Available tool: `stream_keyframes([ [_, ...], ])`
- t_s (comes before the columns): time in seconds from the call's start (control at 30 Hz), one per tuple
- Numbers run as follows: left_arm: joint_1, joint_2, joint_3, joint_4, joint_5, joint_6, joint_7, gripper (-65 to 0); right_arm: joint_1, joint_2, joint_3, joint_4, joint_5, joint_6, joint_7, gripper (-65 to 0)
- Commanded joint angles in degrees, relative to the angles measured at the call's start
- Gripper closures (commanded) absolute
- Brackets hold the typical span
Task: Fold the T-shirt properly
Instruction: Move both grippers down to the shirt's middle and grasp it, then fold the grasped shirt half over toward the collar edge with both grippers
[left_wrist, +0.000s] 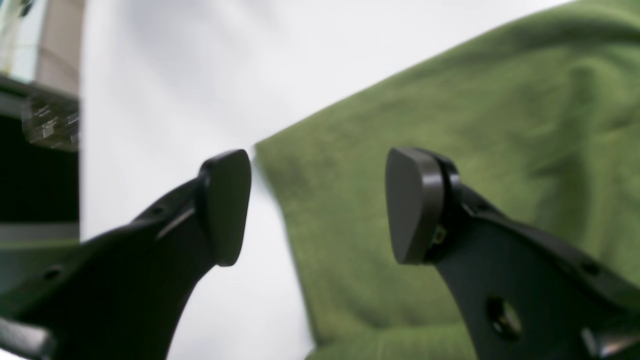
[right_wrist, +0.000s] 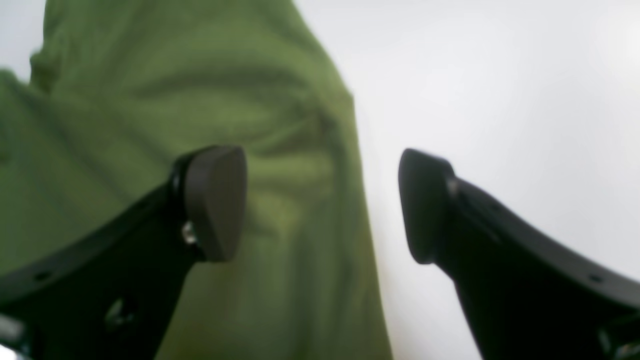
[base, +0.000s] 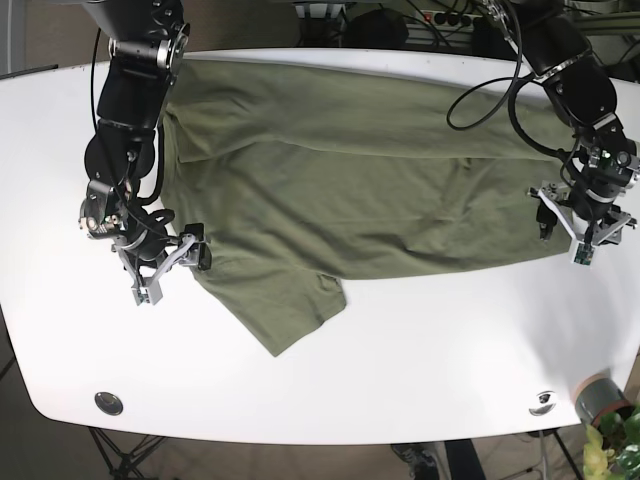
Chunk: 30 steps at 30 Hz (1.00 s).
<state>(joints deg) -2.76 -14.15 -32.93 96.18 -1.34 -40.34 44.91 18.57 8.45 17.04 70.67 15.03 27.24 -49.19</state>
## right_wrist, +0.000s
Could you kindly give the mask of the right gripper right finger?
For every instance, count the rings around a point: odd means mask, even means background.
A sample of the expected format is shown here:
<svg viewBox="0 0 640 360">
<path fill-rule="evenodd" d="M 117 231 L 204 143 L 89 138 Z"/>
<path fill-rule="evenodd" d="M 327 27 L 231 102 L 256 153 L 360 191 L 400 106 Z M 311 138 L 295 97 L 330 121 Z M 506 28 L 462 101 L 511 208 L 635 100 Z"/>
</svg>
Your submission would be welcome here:
<svg viewBox="0 0 640 360">
<path fill-rule="evenodd" d="M 398 164 L 407 246 L 453 282 L 483 360 L 637 360 L 640 285 L 567 248 L 443 158 Z"/>
</svg>

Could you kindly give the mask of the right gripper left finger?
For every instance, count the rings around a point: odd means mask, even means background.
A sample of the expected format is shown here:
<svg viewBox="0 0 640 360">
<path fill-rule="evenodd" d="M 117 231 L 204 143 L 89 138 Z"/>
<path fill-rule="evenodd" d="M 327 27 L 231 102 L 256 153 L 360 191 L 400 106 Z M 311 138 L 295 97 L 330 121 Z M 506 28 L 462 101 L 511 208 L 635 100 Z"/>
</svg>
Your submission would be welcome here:
<svg viewBox="0 0 640 360">
<path fill-rule="evenodd" d="M 2 276 L 1 346 L 19 360 L 152 360 L 194 264 L 234 258 L 247 180 L 240 146 L 187 153 L 110 223 Z"/>
</svg>

